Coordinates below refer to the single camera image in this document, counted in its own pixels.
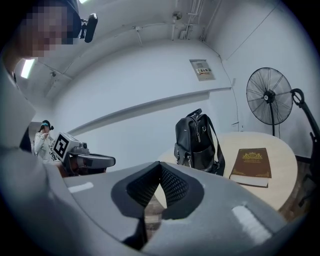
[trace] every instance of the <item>white cable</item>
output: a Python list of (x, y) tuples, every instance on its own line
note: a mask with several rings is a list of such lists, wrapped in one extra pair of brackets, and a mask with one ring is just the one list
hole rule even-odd
[(228, 79), (229, 79), (229, 82), (230, 82), (230, 85), (231, 85), (231, 89), (232, 89), (232, 92), (233, 92), (233, 96), (234, 96), (235, 106), (236, 106), (236, 119), (237, 119), (237, 123), (238, 123), (238, 132), (239, 132), (239, 112), (238, 112), (238, 103), (237, 103), (237, 98), (236, 98), (234, 86), (233, 86), (233, 84), (232, 84), (232, 82), (231, 82), (231, 79), (230, 79), (230, 77), (229, 77), (229, 75), (228, 75), (228, 73), (227, 73), (227, 71), (226, 71), (226, 69), (225, 69), (225, 67), (224, 67), (224, 64), (223, 64), (223, 62), (222, 62), (222, 58), (221, 58), (220, 54), (217, 53), (214, 49), (212, 49), (206, 42), (203, 41), (202, 43), (203, 43), (204, 45), (208, 46), (212, 51), (214, 51), (214, 52), (218, 55), (218, 57), (220, 58), (220, 61), (221, 61), (221, 65), (222, 65), (222, 67), (223, 67), (223, 70), (224, 70), (226, 76), (227, 76)]

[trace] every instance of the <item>cable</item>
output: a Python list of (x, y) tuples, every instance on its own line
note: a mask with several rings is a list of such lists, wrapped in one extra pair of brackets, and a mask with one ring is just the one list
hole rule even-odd
[(260, 22), (260, 24), (247, 36), (247, 38), (238, 46), (237, 49), (235, 49), (233, 51), (233, 53), (231, 53), (231, 55), (226, 59), (229, 60), (229, 58), (248, 40), (249, 37), (251, 37), (251, 35), (260, 27), (260, 25), (266, 20), (266, 18), (269, 17), (269, 15), (278, 7), (278, 5), (280, 4), (281, 0), (278, 1), (278, 3), (273, 7), (273, 9), (268, 13), (268, 15)]
[(280, 121), (279, 121), (279, 116), (278, 116), (278, 114), (279, 114), (279, 107), (278, 107), (277, 100), (274, 99), (274, 101), (275, 101), (276, 109), (277, 109), (277, 111), (276, 111), (276, 118), (278, 119), (278, 123), (279, 123), (279, 139), (280, 139), (280, 138), (281, 138), (281, 136), (280, 136)]
[(236, 98), (235, 90), (234, 90), (234, 87), (233, 87), (233, 85), (232, 85), (231, 79), (230, 79), (230, 77), (229, 77), (229, 75), (228, 75), (228, 73), (227, 73), (227, 71), (226, 71), (226, 69), (225, 69), (225, 67), (224, 67), (224, 64), (223, 64), (223, 62), (222, 62), (222, 59), (221, 59), (220, 54), (219, 54), (219, 53), (217, 53), (214, 49), (212, 49), (209, 45), (207, 45), (204, 41), (203, 41), (202, 43), (203, 43), (203, 44), (205, 44), (206, 46), (208, 46), (212, 51), (214, 51), (214, 52), (218, 55), (218, 57), (219, 57), (219, 59), (220, 59), (220, 61), (221, 61), (221, 65), (222, 65), (222, 67), (223, 67), (223, 70), (224, 70), (224, 72), (225, 72), (226, 76), (227, 76), (227, 77), (228, 77), (228, 79), (229, 79), (229, 82), (230, 82), (230, 85), (231, 85), (231, 89), (232, 89), (232, 92), (233, 92), (233, 96), (234, 96), (234, 100), (235, 100), (235, 106), (236, 106), (236, 119), (237, 119), (237, 122), (238, 122), (238, 132), (239, 132), (238, 103), (237, 103), (237, 98)]

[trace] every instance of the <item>ceiling light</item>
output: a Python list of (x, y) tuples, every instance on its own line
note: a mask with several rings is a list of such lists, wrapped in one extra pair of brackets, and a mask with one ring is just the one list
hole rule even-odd
[(21, 72), (21, 76), (23, 78), (28, 78), (30, 70), (31, 70), (34, 62), (35, 62), (34, 58), (25, 60), (25, 63), (24, 63), (24, 66), (23, 66), (23, 69), (22, 69), (22, 72)]

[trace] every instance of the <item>fan grille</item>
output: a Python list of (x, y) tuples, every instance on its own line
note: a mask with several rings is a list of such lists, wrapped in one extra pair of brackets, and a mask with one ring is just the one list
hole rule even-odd
[[(272, 125), (271, 105), (274, 124), (278, 125), (291, 113), (293, 99), (290, 91), (291, 86), (283, 74), (263, 67), (251, 75), (246, 86), (246, 99), (255, 117), (267, 125)], [(267, 92), (274, 94), (270, 103), (265, 99)]]

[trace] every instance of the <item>woman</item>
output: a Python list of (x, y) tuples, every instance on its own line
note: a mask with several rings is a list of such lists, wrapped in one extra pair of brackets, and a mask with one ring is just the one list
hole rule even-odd
[(54, 162), (50, 154), (50, 130), (50, 122), (48, 120), (44, 120), (41, 124), (40, 130), (35, 134), (34, 137), (34, 153), (42, 158), (44, 163)]

